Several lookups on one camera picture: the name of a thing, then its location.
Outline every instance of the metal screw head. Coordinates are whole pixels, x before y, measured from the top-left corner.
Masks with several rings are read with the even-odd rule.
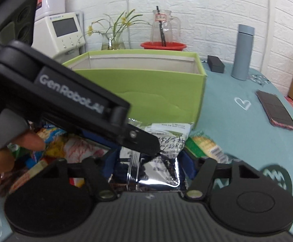
[[[203,196],[203,192],[199,191],[199,190],[189,190],[186,195],[190,198],[201,198]]]
[[[130,136],[131,138],[136,138],[136,132],[135,131],[130,131]]]
[[[113,192],[107,189],[100,191],[98,194],[102,199],[111,199],[114,196]]]

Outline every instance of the glass pitcher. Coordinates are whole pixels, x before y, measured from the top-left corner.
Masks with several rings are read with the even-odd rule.
[[[151,30],[151,43],[159,43],[166,46],[173,42],[171,23],[177,23],[178,37],[180,37],[181,22],[179,18],[171,16],[169,10],[153,10],[153,25]]]

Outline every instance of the glass vase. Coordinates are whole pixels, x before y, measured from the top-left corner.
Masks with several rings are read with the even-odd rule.
[[[107,32],[102,34],[102,50],[119,50],[125,49],[125,45],[122,38],[122,32]]]

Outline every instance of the label on pitcher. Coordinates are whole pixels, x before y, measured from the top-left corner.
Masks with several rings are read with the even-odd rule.
[[[155,21],[166,22],[166,14],[156,14]]]

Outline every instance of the machine screen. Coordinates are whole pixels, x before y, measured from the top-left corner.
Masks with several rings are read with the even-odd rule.
[[[57,37],[78,31],[73,18],[53,21],[52,24]]]

